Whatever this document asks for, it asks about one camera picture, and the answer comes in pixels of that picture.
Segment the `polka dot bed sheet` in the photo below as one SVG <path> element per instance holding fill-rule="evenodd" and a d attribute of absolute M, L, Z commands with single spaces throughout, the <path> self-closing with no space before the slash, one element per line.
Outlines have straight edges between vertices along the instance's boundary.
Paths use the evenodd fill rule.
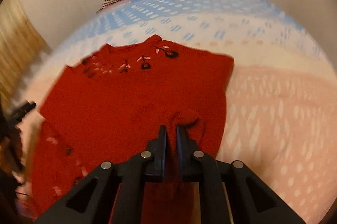
<path fill-rule="evenodd" d="M 217 154 L 243 161 L 306 223 L 336 199 L 336 73 L 312 37 L 267 0 L 126 0 L 99 12 L 43 60 L 24 98 L 29 179 L 43 102 L 63 70 L 104 45 L 151 36 L 228 55 L 226 120 Z"/>

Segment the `beige side window curtain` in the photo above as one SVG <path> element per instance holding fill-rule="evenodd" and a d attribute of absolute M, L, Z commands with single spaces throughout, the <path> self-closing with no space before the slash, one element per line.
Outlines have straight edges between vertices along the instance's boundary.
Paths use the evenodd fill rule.
<path fill-rule="evenodd" d="M 1 106 L 8 109 L 21 80 L 46 42 L 30 22 L 19 0 L 3 0 L 0 24 Z"/>

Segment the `red knitted embroidered sweater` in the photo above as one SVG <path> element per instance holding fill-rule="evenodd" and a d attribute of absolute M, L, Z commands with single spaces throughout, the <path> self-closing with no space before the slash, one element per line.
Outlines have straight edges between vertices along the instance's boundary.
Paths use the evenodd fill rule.
<path fill-rule="evenodd" d="M 154 35 L 142 43 L 104 45 L 67 66 L 43 102 L 31 174 L 38 215 L 101 162 L 127 161 L 164 125 L 167 175 L 144 191 L 143 223 L 191 223 L 194 187 L 181 182 L 176 127 L 186 125 L 201 150 L 215 156 L 226 120 L 228 55 L 196 50 Z"/>

